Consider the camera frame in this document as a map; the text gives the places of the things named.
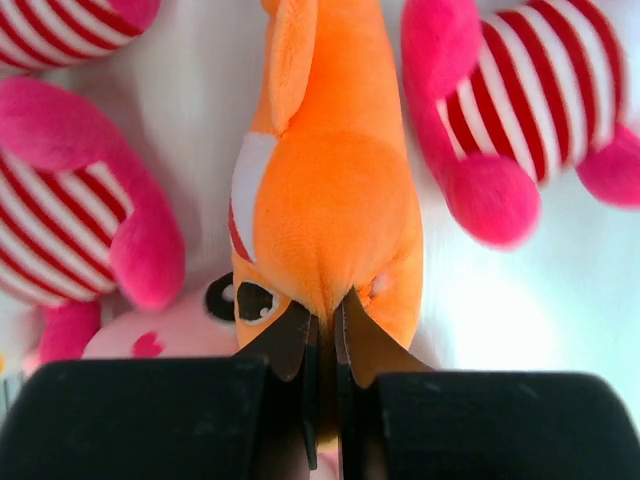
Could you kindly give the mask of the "orange shark plush back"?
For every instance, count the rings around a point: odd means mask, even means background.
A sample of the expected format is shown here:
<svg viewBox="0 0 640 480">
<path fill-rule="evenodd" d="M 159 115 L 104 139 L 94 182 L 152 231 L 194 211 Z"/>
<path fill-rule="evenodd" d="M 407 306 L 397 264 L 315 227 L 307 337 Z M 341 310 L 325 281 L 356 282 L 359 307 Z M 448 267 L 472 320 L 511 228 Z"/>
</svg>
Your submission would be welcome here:
<svg viewBox="0 0 640 480">
<path fill-rule="evenodd" d="M 330 335 L 355 291 L 402 346 L 423 235 L 393 50 L 376 1 L 266 1 L 263 84 L 232 176 L 235 319 L 251 342 L 292 303 Z"/>
</svg>

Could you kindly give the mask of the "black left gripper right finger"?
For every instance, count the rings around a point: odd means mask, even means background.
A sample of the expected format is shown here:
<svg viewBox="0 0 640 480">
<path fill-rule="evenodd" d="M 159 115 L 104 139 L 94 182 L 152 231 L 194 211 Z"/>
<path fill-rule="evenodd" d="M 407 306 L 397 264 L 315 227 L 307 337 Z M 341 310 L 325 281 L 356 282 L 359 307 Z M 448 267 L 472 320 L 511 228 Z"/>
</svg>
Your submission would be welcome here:
<svg viewBox="0 0 640 480">
<path fill-rule="evenodd" d="M 361 389 L 382 374 L 434 371 L 368 315 L 354 288 L 335 310 L 335 346 L 338 364 L 347 367 Z"/>
</svg>

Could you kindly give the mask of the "pink striped plush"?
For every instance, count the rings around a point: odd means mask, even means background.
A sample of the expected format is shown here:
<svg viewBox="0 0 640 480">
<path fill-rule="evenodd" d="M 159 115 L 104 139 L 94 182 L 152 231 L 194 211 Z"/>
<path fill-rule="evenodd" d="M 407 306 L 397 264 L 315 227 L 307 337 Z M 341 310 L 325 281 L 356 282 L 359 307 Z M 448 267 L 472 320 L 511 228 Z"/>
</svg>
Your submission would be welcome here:
<svg viewBox="0 0 640 480">
<path fill-rule="evenodd" d="M 230 356 L 238 351 L 233 274 L 225 273 L 162 311 L 130 310 L 102 323 L 98 301 L 44 310 L 39 348 L 9 360 L 2 374 L 29 375 L 54 361 Z"/>
</svg>

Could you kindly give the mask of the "white plush glasses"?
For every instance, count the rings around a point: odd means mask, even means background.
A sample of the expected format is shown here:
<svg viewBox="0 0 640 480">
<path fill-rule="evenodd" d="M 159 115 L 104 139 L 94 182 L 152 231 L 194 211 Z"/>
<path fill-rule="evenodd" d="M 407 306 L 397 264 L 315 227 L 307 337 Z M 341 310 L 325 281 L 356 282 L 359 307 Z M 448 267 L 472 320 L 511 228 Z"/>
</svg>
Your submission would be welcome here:
<svg viewBox="0 0 640 480">
<path fill-rule="evenodd" d="M 105 295 L 160 310 L 184 277 L 171 206 L 111 120 L 58 86 L 4 79 L 1 288 L 41 310 L 39 362 L 83 354 Z"/>
<path fill-rule="evenodd" d="M 426 164 L 476 240 L 521 243 L 539 189 L 573 169 L 596 199 L 639 205 L 639 5 L 409 1 L 404 90 Z"/>
</svg>

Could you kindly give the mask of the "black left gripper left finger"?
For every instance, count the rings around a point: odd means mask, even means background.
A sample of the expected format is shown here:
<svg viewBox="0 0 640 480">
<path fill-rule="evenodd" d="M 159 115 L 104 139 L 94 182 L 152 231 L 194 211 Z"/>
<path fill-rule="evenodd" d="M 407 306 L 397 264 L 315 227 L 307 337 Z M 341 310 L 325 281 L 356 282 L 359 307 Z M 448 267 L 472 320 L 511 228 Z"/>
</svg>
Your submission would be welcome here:
<svg viewBox="0 0 640 480">
<path fill-rule="evenodd" d="M 318 319 L 297 302 L 260 333 L 235 357 L 261 358 L 283 382 L 300 374 L 315 375 L 318 365 Z"/>
</svg>

